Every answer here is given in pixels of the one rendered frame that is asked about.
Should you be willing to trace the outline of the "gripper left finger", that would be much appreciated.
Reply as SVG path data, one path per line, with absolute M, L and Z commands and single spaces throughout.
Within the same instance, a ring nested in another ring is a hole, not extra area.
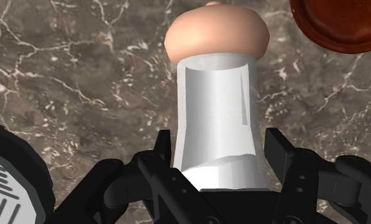
M 170 167 L 171 135 L 158 133 L 152 150 L 128 164 L 96 163 L 45 224 L 115 224 L 132 202 L 143 201 L 154 224 L 226 224 L 178 169 Z

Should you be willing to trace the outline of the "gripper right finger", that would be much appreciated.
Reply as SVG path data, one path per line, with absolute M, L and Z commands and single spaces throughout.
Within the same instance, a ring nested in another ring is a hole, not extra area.
M 319 214 L 325 200 L 352 224 L 371 224 L 371 162 L 341 155 L 334 162 L 294 147 L 277 129 L 265 131 L 264 155 L 282 184 L 272 224 L 336 224 Z

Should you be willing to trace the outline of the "white grinder with tan knob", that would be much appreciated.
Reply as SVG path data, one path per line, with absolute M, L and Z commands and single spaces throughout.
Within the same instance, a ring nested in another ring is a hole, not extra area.
M 264 190 L 256 63 L 269 44 L 252 9 L 212 1 L 173 21 L 164 46 L 177 65 L 174 167 L 198 190 Z

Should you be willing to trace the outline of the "black round appliance grey vents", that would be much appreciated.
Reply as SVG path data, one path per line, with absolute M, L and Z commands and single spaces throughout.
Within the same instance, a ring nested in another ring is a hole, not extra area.
M 55 196 L 43 159 L 0 125 L 0 224 L 44 224 Z

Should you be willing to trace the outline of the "reddish brown round plate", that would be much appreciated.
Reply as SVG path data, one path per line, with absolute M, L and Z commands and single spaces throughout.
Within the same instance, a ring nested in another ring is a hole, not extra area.
M 371 51 L 371 0 L 289 0 L 298 28 L 339 53 Z

